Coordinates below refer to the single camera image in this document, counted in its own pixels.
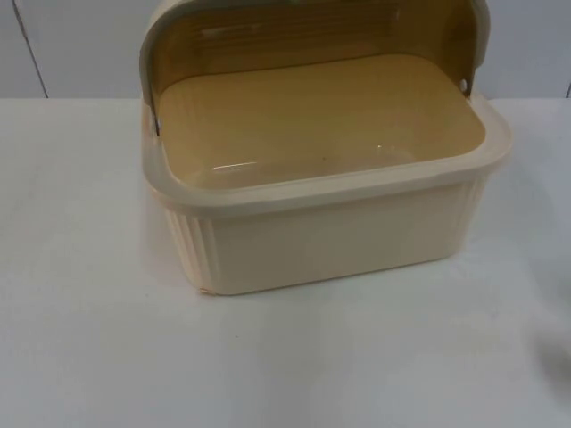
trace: white table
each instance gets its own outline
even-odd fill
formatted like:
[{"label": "white table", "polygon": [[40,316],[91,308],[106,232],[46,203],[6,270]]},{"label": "white table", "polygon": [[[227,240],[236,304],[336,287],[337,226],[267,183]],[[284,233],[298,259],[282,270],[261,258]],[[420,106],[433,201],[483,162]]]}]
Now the white table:
[{"label": "white table", "polygon": [[571,102],[495,105],[515,151],[460,255],[213,298],[145,189],[138,101],[1,101],[0,424],[568,428],[543,343],[571,329]]}]

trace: white wall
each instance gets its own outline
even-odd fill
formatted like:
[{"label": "white wall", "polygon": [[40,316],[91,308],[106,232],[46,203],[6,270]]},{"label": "white wall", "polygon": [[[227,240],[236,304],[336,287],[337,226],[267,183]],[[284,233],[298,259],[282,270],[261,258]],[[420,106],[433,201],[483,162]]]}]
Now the white wall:
[{"label": "white wall", "polygon": [[[158,0],[18,3],[50,96],[138,96],[138,49]],[[477,76],[482,91],[490,97],[565,96],[571,83],[571,0],[488,4],[492,36]]]},{"label": "white wall", "polygon": [[478,71],[494,97],[561,97],[571,83],[571,0],[488,0],[492,34]]},{"label": "white wall", "polygon": [[42,97],[34,64],[8,0],[0,0],[0,97]]}]

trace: container rim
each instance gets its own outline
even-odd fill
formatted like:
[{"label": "container rim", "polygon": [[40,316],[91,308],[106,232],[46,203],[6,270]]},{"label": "container rim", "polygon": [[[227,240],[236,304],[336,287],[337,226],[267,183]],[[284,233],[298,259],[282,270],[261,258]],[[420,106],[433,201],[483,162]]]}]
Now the container rim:
[{"label": "container rim", "polygon": [[486,135],[472,152],[451,158],[369,169],[334,176],[228,190],[182,185],[169,170],[150,107],[143,108],[143,170],[154,196],[170,210],[198,218],[247,216],[324,206],[453,185],[490,174],[508,157],[512,136],[506,120],[476,91],[467,100]]}]

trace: container lid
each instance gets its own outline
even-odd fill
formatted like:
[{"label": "container lid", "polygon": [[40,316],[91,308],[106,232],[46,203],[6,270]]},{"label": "container lid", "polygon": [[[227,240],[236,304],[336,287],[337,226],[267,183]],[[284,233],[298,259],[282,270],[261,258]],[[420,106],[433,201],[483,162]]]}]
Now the container lid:
[{"label": "container lid", "polygon": [[469,96],[489,34],[485,0],[167,0],[140,54],[145,103],[196,76],[413,54]]}]

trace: cream plastic container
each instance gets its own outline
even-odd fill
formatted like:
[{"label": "cream plastic container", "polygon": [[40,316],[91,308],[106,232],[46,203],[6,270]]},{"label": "cream plastic container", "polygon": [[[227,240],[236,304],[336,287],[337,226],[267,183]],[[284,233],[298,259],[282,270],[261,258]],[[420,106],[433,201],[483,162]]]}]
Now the cream plastic container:
[{"label": "cream plastic container", "polygon": [[459,250],[511,139],[472,90],[484,4],[425,3],[197,0],[155,14],[141,53],[143,168],[200,290]]}]

